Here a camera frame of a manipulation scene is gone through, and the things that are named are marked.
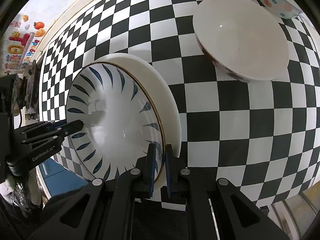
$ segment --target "silver bolt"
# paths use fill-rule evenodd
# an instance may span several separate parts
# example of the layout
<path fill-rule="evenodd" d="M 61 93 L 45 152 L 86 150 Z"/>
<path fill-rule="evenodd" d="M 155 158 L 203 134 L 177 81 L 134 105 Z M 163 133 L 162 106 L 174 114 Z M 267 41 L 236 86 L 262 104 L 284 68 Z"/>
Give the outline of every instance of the silver bolt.
<path fill-rule="evenodd" d="M 191 173 L 191 171 L 188 169 L 182 169 L 180 172 L 182 175 L 189 175 Z"/>
<path fill-rule="evenodd" d="M 100 185 L 102 184 L 102 179 L 94 179 L 94 180 L 92 181 L 92 184 L 93 184 L 94 186 L 100 186 Z"/>
<path fill-rule="evenodd" d="M 225 179 L 225 178 L 221 178 L 221 179 L 219 179 L 219 184 L 220 185 L 222 185 L 222 186 L 226 186 L 226 185 L 228 185 L 228 180 L 227 179 Z"/>
<path fill-rule="evenodd" d="M 138 175 L 138 174 L 140 173 L 140 170 L 134 168 L 134 169 L 132 169 L 132 170 L 130 171 L 130 173 L 131 173 L 132 175 Z"/>

